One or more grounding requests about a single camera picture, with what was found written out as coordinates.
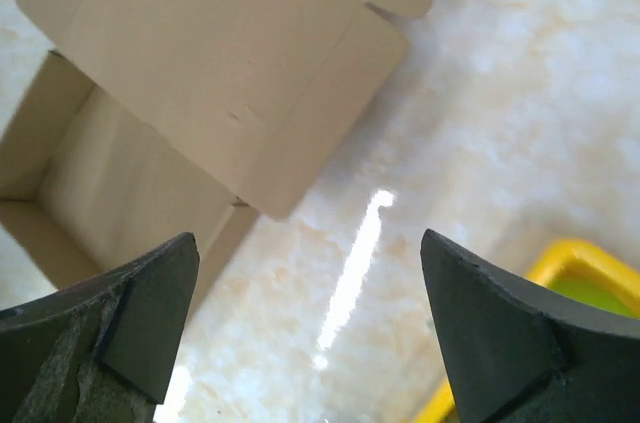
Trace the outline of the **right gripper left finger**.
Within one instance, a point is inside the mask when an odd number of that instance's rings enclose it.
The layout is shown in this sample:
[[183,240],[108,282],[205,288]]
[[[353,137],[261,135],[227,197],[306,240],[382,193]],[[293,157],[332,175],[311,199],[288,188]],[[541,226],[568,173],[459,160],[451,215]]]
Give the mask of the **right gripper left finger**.
[[199,269],[182,233],[139,258],[1,312],[4,422],[151,422]]

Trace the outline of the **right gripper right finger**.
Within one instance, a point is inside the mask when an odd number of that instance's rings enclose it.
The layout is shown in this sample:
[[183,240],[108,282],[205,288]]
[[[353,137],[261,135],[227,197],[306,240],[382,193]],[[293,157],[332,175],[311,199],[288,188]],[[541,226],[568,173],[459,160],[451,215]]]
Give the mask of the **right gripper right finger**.
[[434,230],[421,261],[461,421],[638,421],[638,320],[527,281]]

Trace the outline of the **brown cardboard box sheet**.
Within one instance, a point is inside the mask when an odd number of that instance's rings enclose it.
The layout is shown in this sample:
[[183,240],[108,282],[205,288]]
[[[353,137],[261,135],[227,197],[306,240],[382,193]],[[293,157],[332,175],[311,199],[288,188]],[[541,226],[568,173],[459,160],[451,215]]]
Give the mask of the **brown cardboard box sheet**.
[[16,0],[53,43],[1,139],[1,224],[65,288],[182,233],[200,302],[287,217],[432,0]]

